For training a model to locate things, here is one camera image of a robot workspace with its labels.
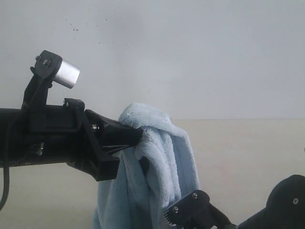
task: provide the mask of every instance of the towel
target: towel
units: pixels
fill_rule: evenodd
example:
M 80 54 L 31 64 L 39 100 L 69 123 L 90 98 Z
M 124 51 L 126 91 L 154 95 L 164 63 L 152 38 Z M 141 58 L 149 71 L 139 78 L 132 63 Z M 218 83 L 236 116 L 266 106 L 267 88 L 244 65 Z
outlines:
M 119 121 L 141 128 L 136 147 L 116 154 L 120 158 L 115 180 L 98 184 L 93 229 L 169 229 L 163 212 L 199 187 L 188 134 L 167 113 L 133 103 Z

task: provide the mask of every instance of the light blue towel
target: light blue towel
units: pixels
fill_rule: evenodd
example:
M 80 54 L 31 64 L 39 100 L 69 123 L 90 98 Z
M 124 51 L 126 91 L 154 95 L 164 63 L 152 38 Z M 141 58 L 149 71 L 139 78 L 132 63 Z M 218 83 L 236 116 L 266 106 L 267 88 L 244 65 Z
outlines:
M 102 181 L 93 218 L 94 229 L 168 229 L 163 211 L 199 187 L 188 134 L 171 123 L 168 114 L 134 103 L 119 121 L 142 128 L 140 143 L 117 154 L 115 180 Z M 139 160 L 146 157 L 144 174 Z

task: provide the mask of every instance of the beige wall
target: beige wall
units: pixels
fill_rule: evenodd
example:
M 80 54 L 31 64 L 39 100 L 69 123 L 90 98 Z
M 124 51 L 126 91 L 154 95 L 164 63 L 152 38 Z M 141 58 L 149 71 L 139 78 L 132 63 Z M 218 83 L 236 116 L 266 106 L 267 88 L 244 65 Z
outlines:
M 280 180 L 305 175 L 305 120 L 175 123 L 190 135 L 202 189 L 234 223 L 263 208 Z M 0 228 L 87 229 L 96 188 L 66 165 L 12 168 Z

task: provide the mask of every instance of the blue cloth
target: blue cloth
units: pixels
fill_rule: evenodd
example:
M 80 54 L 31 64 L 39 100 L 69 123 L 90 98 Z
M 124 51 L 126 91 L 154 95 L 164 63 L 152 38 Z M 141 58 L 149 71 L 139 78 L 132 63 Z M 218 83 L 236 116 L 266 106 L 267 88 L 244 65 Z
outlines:
M 93 229 L 167 229 L 163 211 L 199 187 L 188 134 L 171 123 L 168 114 L 134 103 L 119 121 L 142 128 L 140 143 L 117 154 L 115 180 L 99 182 Z M 139 163 L 149 160 L 144 173 Z

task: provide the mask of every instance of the silver cylinder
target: silver cylinder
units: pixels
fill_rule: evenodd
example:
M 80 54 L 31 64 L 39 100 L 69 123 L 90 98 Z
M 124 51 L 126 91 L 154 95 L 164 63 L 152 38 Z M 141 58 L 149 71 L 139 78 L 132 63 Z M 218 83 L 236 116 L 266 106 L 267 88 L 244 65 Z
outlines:
M 77 82 L 80 70 L 68 61 L 62 60 L 61 67 L 54 77 L 54 81 L 68 88 L 73 88 Z

